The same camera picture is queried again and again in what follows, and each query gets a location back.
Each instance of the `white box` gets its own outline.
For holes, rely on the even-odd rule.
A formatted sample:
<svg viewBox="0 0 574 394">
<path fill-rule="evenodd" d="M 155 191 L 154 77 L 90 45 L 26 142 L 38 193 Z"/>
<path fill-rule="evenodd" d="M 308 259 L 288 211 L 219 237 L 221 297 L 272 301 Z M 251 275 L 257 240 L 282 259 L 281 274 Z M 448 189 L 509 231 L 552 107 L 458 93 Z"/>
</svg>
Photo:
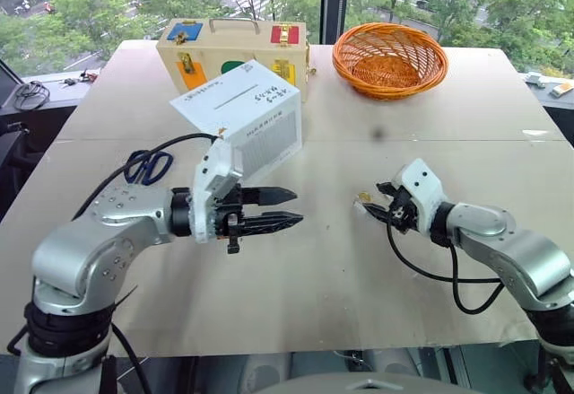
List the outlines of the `white box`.
<svg viewBox="0 0 574 394">
<path fill-rule="evenodd" d="M 256 183 L 299 151 L 300 91 L 255 60 L 171 101 L 201 132 L 220 135 L 243 155 L 243 181 Z"/>
</svg>

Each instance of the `white table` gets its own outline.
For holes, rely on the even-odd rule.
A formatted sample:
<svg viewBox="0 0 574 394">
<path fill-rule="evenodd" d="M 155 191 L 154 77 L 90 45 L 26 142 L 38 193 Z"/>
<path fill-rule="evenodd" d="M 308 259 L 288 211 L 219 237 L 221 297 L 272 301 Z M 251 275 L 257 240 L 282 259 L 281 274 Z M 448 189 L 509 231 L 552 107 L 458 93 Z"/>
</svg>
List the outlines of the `white table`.
<svg viewBox="0 0 574 394">
<path fill-rule="evenodd" d="M 570 145 L 500 51 L 447 53 L 441 85 L 386 103 L 355 93 L 331 66 L 330 47 L 313 47 L 317 75 L 303 107 L 303 150 L 260 183 L 297 192 L 282 208 L 305 220 L 245 238 L 238 255 L 227 255 L 224 241 L 199 246 L 193 239 L 144 252 L 124 291 L 139 287 L 115 315 L 135 351 L 217 355 L 534 338 L 507 292 L 482 315 L 458 311 L 449 285 L 403 267 L 381 224 L 352 206 L 357 193 L 375 194 L 376 182 L 422 157 L 453 201 L 505 207 L 574 256 Z M 133 150 L 194 131 L 168 104 L 177 95 L 153 42 L 124 42 L 104 68 L 0 224 L 0 343 L 23 323 L 30 256 L 48 232 Z M 381 139 L 373 139 L 376 131 Z M 190 185 L 206 148 L 197 141 L 170 148 L 176 161 L 160 185 Z M 415 232 L 397 241 L 416 264 L 450 273 L 447 250 Z M 460 253 L 461 276 L 491 275 Z M 461 294 L 475 306 L 491 289 L 464 285 Z"/>
</svg>

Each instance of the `window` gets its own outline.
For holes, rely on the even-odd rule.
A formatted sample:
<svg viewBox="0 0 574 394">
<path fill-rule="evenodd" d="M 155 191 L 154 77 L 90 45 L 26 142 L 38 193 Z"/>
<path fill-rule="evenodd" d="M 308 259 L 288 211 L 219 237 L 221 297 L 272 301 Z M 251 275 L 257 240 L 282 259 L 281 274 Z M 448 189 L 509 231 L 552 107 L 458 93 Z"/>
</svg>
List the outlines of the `window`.
<svg viewBox="0 0 574 394">
<path fill-rule="evenodd" d="M 304 21 L 318 42 L 321 0 L 0 0 L 0 57 L 20 75 L 105 65 L 124 39 L 158 39 L 172 18 Z"/>
<path fill-rule="evenodd" d="M 345 28 L 395 22 L 443 46 L 501 48 L 519 72 L 574 76 L 574 0 L 347 0 Z"/>
</svg>

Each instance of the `blue scissors handle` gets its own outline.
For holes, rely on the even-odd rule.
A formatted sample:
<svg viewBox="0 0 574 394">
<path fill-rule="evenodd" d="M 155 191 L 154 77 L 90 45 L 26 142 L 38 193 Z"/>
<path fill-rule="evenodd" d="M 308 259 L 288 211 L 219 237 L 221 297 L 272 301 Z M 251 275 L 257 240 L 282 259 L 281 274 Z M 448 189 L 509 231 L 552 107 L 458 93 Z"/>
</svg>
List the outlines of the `blue scissors handle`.
<svg viewBox="0 0 574 394">
<path fill-rule="evenodd" d="M 141 156 L 144 154 L 145 150 L 136 150 L 129 155 L 127 159 L 128 162 L 133 161 L 136 157 Z M 154 170 L 161 160 L 161 158 L 165 158 L 165 163 L 161 170 L 154 173 Z M 132 169 L 127 169 L 124 171 L 124 178 L 126 179 L 127 183 L 136 183 L 140 176 L 142 177 L 140 183 L 144 186 L 149 186 L 155 183 L 156 181 L 160 180 L 165 176 L 165 174 L 170 169 L 171 164 L 173 163 L 173 156 L 169 153 L 165 152 L 157 152 L 151 156 L 146 156 L 142 159 L 141 162 L 137 163 L 137 167 L 135 168 L 135 172 Z"/>
</svg>

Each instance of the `wicker basket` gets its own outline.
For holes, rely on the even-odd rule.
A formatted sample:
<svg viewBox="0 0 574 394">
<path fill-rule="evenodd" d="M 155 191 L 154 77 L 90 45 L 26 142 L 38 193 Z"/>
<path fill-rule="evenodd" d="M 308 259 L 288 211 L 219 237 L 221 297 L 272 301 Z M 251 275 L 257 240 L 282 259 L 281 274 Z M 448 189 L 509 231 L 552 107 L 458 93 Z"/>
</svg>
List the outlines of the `wicker basket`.
<svg viewBox="0 0 574 394">
<path fill-rule="evenodd" d="M 367 23 L 344 33 L 333 48 L 333 65 L 358 92 L 398 100 L 436 86 L 448 70 L 434 39 L 400 24 Z"/>
</svg>

